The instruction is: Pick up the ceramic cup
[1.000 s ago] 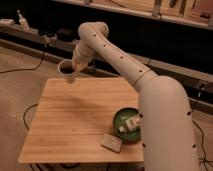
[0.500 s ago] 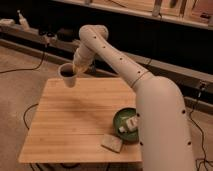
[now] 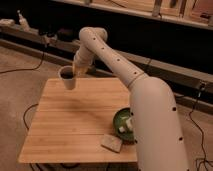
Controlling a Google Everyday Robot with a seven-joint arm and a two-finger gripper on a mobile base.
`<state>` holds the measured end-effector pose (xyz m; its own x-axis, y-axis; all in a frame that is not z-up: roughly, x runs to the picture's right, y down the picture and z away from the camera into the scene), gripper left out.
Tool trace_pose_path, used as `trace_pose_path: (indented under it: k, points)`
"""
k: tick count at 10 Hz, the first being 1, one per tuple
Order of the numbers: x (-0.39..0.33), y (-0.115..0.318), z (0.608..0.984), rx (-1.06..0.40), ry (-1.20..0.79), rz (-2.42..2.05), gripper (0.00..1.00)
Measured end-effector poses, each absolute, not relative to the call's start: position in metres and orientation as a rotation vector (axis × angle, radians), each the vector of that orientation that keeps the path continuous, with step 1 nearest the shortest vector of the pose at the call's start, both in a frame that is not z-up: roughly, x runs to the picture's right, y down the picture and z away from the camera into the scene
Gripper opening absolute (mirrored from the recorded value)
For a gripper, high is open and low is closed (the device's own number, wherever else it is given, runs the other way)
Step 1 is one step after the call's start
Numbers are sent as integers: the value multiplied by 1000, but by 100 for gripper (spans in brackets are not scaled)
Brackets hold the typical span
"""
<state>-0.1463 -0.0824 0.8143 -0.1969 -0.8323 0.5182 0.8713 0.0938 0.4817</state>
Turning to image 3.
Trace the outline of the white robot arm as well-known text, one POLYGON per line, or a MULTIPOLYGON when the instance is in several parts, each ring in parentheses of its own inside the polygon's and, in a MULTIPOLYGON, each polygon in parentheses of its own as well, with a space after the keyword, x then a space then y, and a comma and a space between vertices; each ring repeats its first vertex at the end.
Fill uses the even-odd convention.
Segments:
POLYGON ((105 29, 84 27, 79 39, 74 72, 87 70, 97 56, 130 92, 138 170, 189 171, 177 105, 169 85, 146 74, 109 47, 105 29))

